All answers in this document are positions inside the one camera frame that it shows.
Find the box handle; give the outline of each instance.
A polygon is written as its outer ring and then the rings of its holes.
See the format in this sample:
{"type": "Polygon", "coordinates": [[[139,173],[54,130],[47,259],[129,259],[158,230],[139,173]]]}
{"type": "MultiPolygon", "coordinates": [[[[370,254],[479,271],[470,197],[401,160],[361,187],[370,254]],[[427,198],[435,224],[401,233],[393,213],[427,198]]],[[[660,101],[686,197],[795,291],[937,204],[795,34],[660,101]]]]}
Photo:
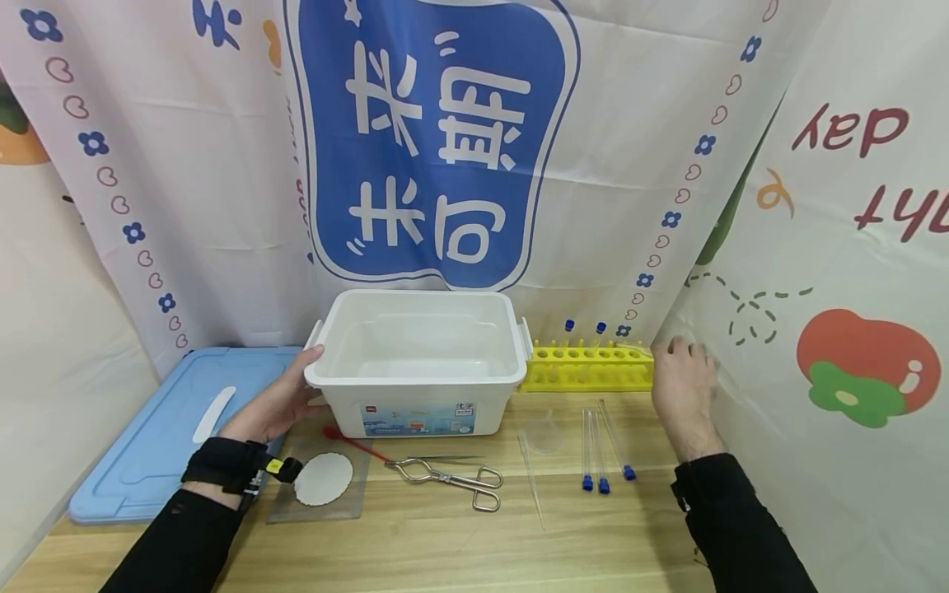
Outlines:
{"type": "Polygon", "coordinates": [[[521,340],[524,341],[525,360],[530,361],[533,359],[533,340],[530,338],[527,318],[522,317],[521,323],[517,325],[517,328],[521,330],[521,340]]]}
{"type": "Polygon", "coordinates": [[[317,320],[316,325],[313,326],[313,331],[309,332],[309,338],[307,338],[307,343],[304,344],[303,349],[307,350],[316,345],[316,339],[320,337],[320,330],[323,329],[323,320],[317,320]]]}
{"type": "MultiPolygon", "coordinates": [[[[313,326],[313,331],[309,332],[309,338],[307,338],[307,343],[305,343],[303,346],[304,350],[312,348],[313,346],[316,345],[316,341],[320,337],[321,329],[323,329],[322,319],[317,320],[316,325],[313,326]]],[[[316,385],[313,384],[313,380],[310,377],[309,373],[310,373],[310,367],[308,366],[306,369],[304,369],[304,372],[303,372],[304,378],[306,378],[307,383],[309,383],[311,387],[316,387],[316,385]]],[[[320,394],[316,398],[311,399],[307,404],[311,406],[325,406],[326,398],[323,397],[323,394],[320,394]]]]}

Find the human hand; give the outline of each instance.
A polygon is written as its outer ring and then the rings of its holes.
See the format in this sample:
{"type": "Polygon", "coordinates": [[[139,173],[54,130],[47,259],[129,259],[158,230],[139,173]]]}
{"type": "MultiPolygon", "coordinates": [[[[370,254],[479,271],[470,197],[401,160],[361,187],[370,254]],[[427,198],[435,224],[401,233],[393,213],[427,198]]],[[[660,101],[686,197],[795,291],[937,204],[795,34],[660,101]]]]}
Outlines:
{"type": "Polygon", "coordinates": [[[681,336],[652,348],[655,360],[653,406],[681,462],[724,453],[712,423],[712,399],[718,383],[715,359],[700,343],[681,336]]]}
{"type": "Polygon", "coordinates": [[[218,436],[268,443],[298,421],[319,414],[322,406],[309,405],[318,392],[309,388],[304,381],[303,371],[309,364],[319,360],[323,352],[323,345],[319,344],[297,354],[283,375],[248,402],[221,429],[218,436]]]}

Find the test tube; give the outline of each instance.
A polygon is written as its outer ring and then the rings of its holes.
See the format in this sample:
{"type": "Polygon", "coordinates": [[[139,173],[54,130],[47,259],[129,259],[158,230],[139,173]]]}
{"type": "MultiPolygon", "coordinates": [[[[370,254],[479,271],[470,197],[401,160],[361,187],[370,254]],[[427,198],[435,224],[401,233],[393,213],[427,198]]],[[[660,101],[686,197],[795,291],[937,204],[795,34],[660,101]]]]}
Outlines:
{"type": "Polygon", "coordinates": [[[596,356],[596,349],[600,347],[600,336],[602,336],[603,332],[605,331],[606,331],[605,323],[599,322],[598,324],[596,324],[596,336],[594,336],[593,339],[590,340],[589,349],[586,351],[587,356],[589,357],[596,356]]]}
{"type": "Polygon", "coordinates": [[[616,458],[620,462],[620,465],[623,466],[623,477],[627,480],[635,480],[636,472],[633,471],[633,466],[629,464],[629,457],[626,456],[626,448],[623,445],[620,434],[616,431],[616,427],[613,426],[613,418],[610,417],[609,412],[606,410],[606,401],[604,399],[600,400],[600,413],[603,414],[603,422],[606,425],[606,434],[609,435],[609,442],[613,443],[613,451],[616,453],[616,458]]]}
{"type": "Polygon", "coordinates": [[[603,446],[600,443],[600,413],[593,410],[592,421],[593,456],[596,457],[597,485],[600,494],[609,494],[609,480],[606,479],[606,464],[603,462],[603,446]]]}
{"type": "Polygon", "coordinates": [[[584,457],[583,457],[583,471],[584,471],[584,490],[592,491],[593,490],[593,474],[590,471],[590,456],[592,452],[590,447],[592,446],[592,420],[593,420],[593,410],[590,408],[584,408],[584,457]]]}
{"type": "Polygon", "coordinates": [[[564,337],[560,341],[561,348],[567,348],[570,346],[570,332],[573,331],[575,323],[572,319],[568,319],[564,322],[564,337]]]}

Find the black wrist strap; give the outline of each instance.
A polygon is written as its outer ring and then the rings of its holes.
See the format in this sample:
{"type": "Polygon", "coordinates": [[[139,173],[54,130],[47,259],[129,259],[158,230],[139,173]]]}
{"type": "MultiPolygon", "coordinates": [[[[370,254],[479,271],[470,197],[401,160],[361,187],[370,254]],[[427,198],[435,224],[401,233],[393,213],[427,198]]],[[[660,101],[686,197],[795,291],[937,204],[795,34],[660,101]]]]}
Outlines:
{"type": "Polygon", "coordinates": [[[752,482],[738,460],[727,453],[701,457],[676,468],[672,493],[685,512],[725,502],[754,501],[752,482]]]}
{"type": "Polygon", "coordinates": [[[242,494],[260,471],[290,483],[302,469],[292,457],[280,460],[268,454],[263,443],[213,437],[191,456],[181,481],[216,484],[227,494],[242,494]]]}

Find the white plastic box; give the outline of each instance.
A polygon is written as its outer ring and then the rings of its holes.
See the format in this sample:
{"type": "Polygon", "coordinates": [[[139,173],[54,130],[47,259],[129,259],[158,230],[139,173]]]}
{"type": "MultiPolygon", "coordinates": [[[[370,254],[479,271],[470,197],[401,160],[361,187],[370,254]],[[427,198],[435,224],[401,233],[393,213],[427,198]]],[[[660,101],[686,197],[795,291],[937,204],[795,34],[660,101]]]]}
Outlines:
{"type": "Polygon", "coordinates": [[[307,367],[350,438],[491,435],[532,345],[495,292],[348,290],[307,341],[307,367]]]}

